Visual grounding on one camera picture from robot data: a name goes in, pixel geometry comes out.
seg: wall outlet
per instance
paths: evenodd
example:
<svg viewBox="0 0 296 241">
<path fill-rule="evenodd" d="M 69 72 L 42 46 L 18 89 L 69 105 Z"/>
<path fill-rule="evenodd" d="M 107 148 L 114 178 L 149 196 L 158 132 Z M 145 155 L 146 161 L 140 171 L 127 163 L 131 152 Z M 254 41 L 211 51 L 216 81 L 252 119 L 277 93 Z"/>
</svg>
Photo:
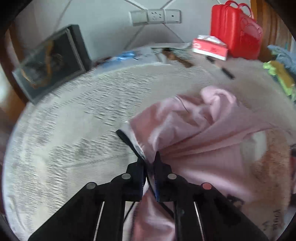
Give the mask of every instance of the wall outlet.
<svg viewBox="0 0 296 241">
<path fill-rule="evenodd" d="M 130 11 L 130 17 L 133 26 L 148 23 L 147 10 Z"/>
<path fill-rule="evenodd" d="M 165 15 L 163 9 L 148 9 L 148 23 L 164 23 Z"/>
<path fill-rule="evenodd" d="M 177 9 L 165 9 L 165 22 L 166 23 L 180 23 L 181 11 Z"/>
</svg>

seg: pink fabric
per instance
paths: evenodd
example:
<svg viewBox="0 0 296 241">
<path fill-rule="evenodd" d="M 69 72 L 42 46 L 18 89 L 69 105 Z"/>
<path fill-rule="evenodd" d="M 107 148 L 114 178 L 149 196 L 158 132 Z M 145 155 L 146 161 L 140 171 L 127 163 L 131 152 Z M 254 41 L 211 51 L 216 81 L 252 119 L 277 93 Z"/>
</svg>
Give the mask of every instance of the pink fabric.
<svg viewBox="0 0 296 241">
<path fill-rule="evenodd" d="M 256 200 L 240 143 L 250 133 L 272 128 L 226 90 L 209 86 L 201 97 L 175 96 L 158 102 L 130 120 L 146 160 L 156 151 L 174 173 L 188 182 L 209 182 L 222 194 Z M 137 207 L 133 240 L 174 240 L 174 222 L 150 191 Z"/>
</svg>

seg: red bag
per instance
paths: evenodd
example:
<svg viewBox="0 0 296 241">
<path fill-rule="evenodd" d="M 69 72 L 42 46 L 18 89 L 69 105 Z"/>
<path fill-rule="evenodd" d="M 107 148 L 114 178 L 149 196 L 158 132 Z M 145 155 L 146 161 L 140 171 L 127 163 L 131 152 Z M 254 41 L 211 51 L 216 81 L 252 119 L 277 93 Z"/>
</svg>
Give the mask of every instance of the red bag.
<svg viewBox="0 0 296 241">
<path fill-rule="evenodd" d="M 230 6 L 232 3 L 236 4 L 237 8 Z M 243 6 L 248 7 L 251 16 L 244 14 L 241 10 Z M 256 23 L 253 12 L 247 4 L 238 5 L 235 1 L 227 1 L 225 4 L 213 6 L 211 36 L 226 43 L 233 57 L 257 59 L 262 33 L 262 28 Z"/>
</svg>

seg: suitcase handle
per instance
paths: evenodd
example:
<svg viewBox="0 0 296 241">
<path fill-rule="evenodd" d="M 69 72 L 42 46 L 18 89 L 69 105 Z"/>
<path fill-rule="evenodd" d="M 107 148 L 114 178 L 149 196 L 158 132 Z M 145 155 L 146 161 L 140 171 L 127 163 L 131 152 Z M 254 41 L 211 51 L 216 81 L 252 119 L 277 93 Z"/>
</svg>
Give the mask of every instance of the suitcase handle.
<svg viewBox="0 0 296 241">
<path fill-rule="evenodd" d="M 225 3 L 225 5 L 230 5 L 230 4 L 232 4 L 232 3 L 236 4 L 237 7 L 239 7 L 239 5 L 237 4 L 237 2 L 236 2 L 236 1 L 233 1 L 233 0 L 228 0 L 228 1 Z"/>
<path fill-rule="evenodd" d="M 251 8 L 248 6 L 248 4 L 240 3 L 240 4 L 238 5 L 238 8 L 239 8 L 239 9 L 242 9 L 242 7 L 247 7 L 247 8 L 250 10 L 250 13 L 251 13 L 251 15 L 250 15 L 251 19 L 254 19 L 253 11 L 252 11 Z"/>
</svg>

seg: wooden panel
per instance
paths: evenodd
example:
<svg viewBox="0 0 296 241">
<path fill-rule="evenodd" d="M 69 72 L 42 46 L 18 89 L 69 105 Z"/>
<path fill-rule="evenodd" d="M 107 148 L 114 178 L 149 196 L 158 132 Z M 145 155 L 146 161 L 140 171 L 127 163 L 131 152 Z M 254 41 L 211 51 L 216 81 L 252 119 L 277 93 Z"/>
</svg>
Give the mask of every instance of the wooden panel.
<svg viewBox="0 0 296 241">
<path fill-rule="evenodd" d="M 290 50 L 292 35 L 280 16 L 265 0 L 251 0 L 251 8 L 257 22 L 263 28 L 263 39 L 258 59 L 270 61 L 273 56 L 268 45 L 277 45 Z"/>
</svg>

